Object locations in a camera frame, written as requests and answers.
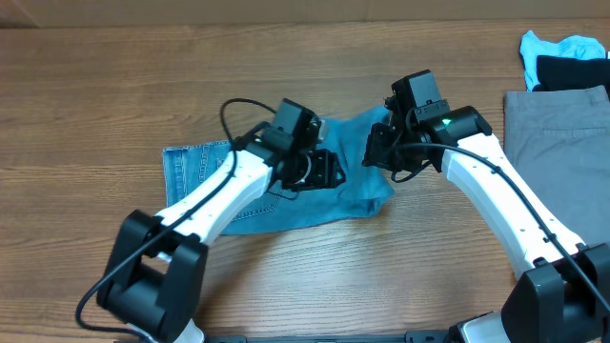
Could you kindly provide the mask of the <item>light blue denim jeans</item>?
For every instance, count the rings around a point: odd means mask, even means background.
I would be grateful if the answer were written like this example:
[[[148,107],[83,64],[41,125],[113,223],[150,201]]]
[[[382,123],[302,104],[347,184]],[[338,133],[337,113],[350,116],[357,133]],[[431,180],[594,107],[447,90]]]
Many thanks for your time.
[[[306,191],[295,195],[274,184],[239,212],[222,232],[247,235],[304,229],[343,219],[373,217],[394,191],[381,171],[364,167],[367,137],[375,123],[389,112],[374,107],[356,117],[329,119],[330,130],[319,145],[337,154],[346,181],[335,189]],[[230,144],[226,140],[163,150],[166,199],[169,206],[182,200],[211,176],[224,162]]]

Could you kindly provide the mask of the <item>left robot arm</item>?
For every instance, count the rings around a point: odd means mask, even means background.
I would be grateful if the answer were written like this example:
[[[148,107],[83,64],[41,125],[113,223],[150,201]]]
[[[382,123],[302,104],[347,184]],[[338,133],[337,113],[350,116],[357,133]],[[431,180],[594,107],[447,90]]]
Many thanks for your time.
[[[333,189],[345,180],[336,154],[318,145],[328,125],[283,99],[270,122],[229,137],[220,167],[155,215],[129,214],[107,268],[92,288],[96,303],[142,342],[203,342],[194,322],[211,245],[274,184],[290,192]]]

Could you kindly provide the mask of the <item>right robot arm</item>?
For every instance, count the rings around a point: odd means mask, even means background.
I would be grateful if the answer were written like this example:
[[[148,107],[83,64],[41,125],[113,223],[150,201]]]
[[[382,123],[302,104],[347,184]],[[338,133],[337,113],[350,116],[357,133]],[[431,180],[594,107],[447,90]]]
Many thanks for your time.
[[[432,166],[472,202],[506,252],[517,284],[502,308],[408,342],[591,342],[609,339],[609,248],[589,246],[538,199],[473,107],[453,110],[429,70],[385,100],[362,161],[411,180]]]

